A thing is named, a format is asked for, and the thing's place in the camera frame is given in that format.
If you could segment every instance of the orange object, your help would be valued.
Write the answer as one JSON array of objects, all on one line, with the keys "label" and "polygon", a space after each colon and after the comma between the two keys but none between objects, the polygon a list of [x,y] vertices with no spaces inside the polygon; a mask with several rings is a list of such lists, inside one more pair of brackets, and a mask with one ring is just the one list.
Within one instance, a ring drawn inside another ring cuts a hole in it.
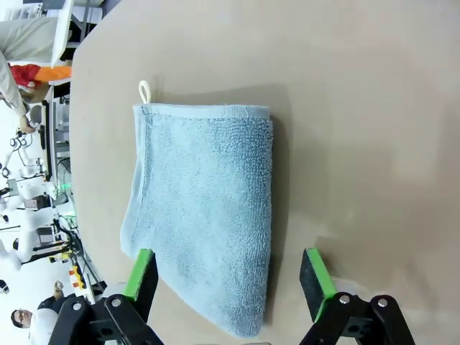
[{"label": "orange object", "polygon": [[67,79],[71,76],[72,68],[70,66],[57,66],[54,68],[41,67],[35,75],[34,79],[41,83],[47,83],[49,81],[60,81],[62,79]]}]

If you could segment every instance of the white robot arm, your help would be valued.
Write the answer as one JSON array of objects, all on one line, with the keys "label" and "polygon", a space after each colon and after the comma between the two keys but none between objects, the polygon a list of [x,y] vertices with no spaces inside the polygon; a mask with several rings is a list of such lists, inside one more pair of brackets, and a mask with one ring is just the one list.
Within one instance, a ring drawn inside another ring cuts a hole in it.
[{"label": "white robot arm", "polygon": [[[9,198],[6,203],[0,202],[0,211],[15,210],[25,199],[31,199],[47,193],[51,196],[55,193],[53,183],[24,183],[18,186],[19,195]],[[12,249],[6,251],[0,240],[0,276],[3,270],[20,270],[22,263],[28,262],[32,257],[35,239],[37,238],[36,230],[43,226],[53,223],[58,217],[58,212],[53,207],[42,208],[38,211],[26,209],[22,212],[21,223],[19,227],[19,247],[18,250]]]},{"label": "white robot arm", "polygon": [[[1,174],[4,178],[25,177],[37,173],[39,171],[37,166],[32,165],[33,161],[29,158],[25,150],[25,148],[27,147],[27,140],[25,139],[25,135],[19,136],[19,134],[17,134],[15,138],[10,139],[9,145],[10,150],[2,157],[0,161]],[[12,172],[8,168],[8,164],[12,155],[15,152],[19,153],[19,156],[21,157],[22,162],[24,163],[24,167],[19,169],[17,172]]]}]

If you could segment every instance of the towel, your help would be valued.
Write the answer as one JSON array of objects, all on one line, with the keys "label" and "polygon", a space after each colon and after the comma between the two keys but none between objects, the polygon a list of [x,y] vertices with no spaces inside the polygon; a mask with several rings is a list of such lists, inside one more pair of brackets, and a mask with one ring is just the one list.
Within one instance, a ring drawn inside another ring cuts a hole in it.
[{"label": "towel", "polygon": [[137,163],[121,228],[132,259],[235,336],[256,336],[267,292],[273,128],[261,106],[134,107]]}]

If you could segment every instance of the beige table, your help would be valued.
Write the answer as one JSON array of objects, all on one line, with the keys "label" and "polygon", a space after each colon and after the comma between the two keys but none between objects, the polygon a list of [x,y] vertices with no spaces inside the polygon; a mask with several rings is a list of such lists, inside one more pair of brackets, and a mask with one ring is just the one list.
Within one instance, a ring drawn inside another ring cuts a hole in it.
[{"label": "beige table", "polygon": [[[83,242],[109,282],[134,162],[132,105],[262,104],[275,122],[272,274],[260,341],[311,322],[304,247],[368,298],[394,295],[418,344],[457,344],[460,11],[437,1],[123,0],[77,51],[71,155]],[[241,344],[164,284],[166,344]]]}]

